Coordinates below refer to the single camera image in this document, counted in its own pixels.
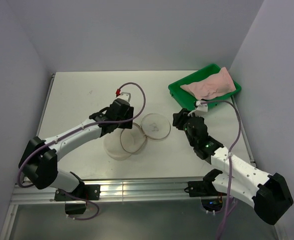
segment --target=cable tie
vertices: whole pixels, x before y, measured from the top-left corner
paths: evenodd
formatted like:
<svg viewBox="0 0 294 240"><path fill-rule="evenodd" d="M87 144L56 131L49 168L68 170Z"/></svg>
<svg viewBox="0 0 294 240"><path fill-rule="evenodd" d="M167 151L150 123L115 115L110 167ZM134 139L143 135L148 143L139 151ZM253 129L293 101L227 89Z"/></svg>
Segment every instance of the cable tie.
<svg viewBox="0 0 294 240"><path fill-rule="evenodd" d="M232 153L232 152L229 152L228 155L227 155L227 157L226 157L226 160L227 160L229 157L232 158L232 156L233 156L233 153Z"/></svg>

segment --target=black clamp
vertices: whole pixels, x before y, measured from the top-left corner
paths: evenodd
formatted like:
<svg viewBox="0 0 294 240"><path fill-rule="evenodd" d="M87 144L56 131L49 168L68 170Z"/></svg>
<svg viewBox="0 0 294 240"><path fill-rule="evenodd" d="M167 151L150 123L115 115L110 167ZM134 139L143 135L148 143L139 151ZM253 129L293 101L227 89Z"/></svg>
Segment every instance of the black clamp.
<svg viewBox="0 0 294 240"><path fill-rule="evenodd" d="M202 179L202 181L189 181L188 187L184 189L191 198L193 197L212 197L217 196L219 192L214 188L212 182L216 177L222 174L222 171L213 169Z"/></svg>

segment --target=red connector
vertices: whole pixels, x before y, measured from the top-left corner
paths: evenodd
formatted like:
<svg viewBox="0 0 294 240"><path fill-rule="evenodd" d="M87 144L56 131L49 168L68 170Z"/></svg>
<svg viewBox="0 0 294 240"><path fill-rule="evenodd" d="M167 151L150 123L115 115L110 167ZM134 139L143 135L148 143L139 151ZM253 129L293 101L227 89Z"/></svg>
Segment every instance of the red connector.
<svg viewBox="0 0 294 240"><path fill-rule="evenodd" d="M120 95L120 89L118 88L117 90L116 90L116 96L119 96Z"/></svg>

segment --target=petri dish lid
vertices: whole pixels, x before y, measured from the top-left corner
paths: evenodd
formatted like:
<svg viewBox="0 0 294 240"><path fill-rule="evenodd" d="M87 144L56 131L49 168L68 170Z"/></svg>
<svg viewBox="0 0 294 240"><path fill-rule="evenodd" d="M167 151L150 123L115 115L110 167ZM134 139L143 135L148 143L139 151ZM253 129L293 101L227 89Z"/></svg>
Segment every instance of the petri dish lid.
<svg viewBox="0 0 294 240"><path fill-rule="evenodd" d="M171 124L165 116L150 113L141 120L141 129L150 139L161 140L169 135Z"/></svg>
<svg viewBox="0 0 294 240"><path fill-rule="evenodd" d="M133 144L126 142L124 133L129 133L133 138ZM143 133L141 127L135 122L132 129L123 129L120 135L120 142L124 151L134 154L138 152L147 141L147 136Z"/></svg>

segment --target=black bracket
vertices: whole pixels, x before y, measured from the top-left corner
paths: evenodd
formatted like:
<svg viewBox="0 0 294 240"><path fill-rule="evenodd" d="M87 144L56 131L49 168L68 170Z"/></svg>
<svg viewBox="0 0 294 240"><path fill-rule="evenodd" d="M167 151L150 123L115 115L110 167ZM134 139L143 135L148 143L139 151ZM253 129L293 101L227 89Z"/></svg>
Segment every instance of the black bracket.
<svg viewBox="0 0 294 240"><path fill-rule="evenodd" d="M86 200L99 200L100 197L100 185L98 184L86 184L84 185L84 190L82 194L76 196L81 199ZM56 191L55 194L56 202L74 201L73 198L66 196L63 192Z"/></svg>
<svg viewBox="0 0 294 240"><path fill-rule="evenodd" d="M184 189L191 198L193 197L212 197L217 196L219 192L214 188L212 182L222 171L213 169L203 178L202 181L189 181L188 187Z"/></svg>

